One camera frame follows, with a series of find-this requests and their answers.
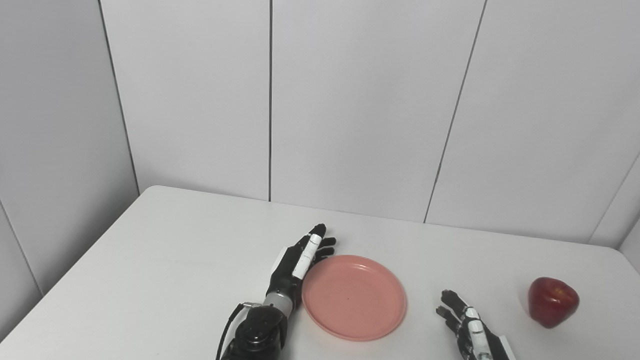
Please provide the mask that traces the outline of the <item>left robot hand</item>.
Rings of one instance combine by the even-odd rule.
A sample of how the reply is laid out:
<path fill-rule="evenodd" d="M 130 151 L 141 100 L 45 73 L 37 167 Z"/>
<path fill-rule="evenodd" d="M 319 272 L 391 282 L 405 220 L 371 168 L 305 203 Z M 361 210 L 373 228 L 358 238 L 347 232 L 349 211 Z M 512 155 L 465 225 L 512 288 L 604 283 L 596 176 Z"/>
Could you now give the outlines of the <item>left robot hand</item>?
<path fill-rule="evenodd" d="M 263 305 L 280 310 L 286 318 L 298 308 L 307 272 L 335 253 L 338 241 L 334 237 L 325 237 L 326 232 L 327 226 L 319 223 L 297 243 L 285 249 L 270 276 Z"/>

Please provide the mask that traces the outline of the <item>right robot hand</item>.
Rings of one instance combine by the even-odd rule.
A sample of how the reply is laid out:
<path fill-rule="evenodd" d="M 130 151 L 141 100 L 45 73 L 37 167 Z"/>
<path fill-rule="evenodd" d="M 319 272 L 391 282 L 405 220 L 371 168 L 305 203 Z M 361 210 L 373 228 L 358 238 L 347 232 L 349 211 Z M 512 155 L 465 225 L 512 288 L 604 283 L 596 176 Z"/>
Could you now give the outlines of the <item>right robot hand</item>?
<path fill-rule="evenodd" d="M 495 335 L 482 321 L 478 311 L 462 300 L 457 292 L 444 289 L 442 305 L 435 310 L 456 338 L 464 360 L 514 360 L 515 354 L 505 336 Z"/>

